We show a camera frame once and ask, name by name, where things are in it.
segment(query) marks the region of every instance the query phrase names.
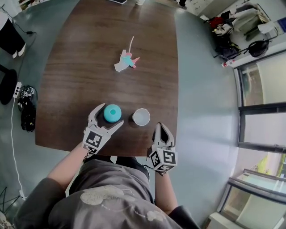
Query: wooden table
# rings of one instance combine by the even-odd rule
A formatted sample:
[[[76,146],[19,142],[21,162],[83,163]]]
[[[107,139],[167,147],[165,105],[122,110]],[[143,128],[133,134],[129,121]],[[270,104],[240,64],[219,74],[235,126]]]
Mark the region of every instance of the wooden table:
[[[100,154],[146,156],[158,122],[176,137],[175,10],[152,0],[142,6],[134,0],[124,5],[81,0],[61,29],[46,65],[37,107],[36,144],[72,150],[83,139],[89,113],[104,102],[121,107],[124,124]],[[137,68],[118,73],[114,64],[122,50],[129,49],[132,36],[132,57],[140,57]],[[141,107],[149,110],[151,120],[137,127],[129,118]]]

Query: white cup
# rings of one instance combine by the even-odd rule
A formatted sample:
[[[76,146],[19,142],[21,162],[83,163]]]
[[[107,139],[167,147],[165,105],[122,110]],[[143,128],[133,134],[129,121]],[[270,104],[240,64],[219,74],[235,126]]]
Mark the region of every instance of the white cup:
[[[150,121],[150,113],[146,109],[140,108],[134,112],[132,119],[138,126],[145,126]]]
[[[145,2],[145,0],[137,0],[137,1],[136,1],[136,4],[137,4],[137,5],[143,5],[144,2]]]

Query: teal ball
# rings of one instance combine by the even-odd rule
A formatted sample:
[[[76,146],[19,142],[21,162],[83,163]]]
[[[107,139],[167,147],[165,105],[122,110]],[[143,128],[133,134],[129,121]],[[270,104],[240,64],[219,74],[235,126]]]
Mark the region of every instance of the teal ball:
[[[104,109],[103,116],[107,122],[115,123],[121,118],[121,109],[115,104],[110,104]]]

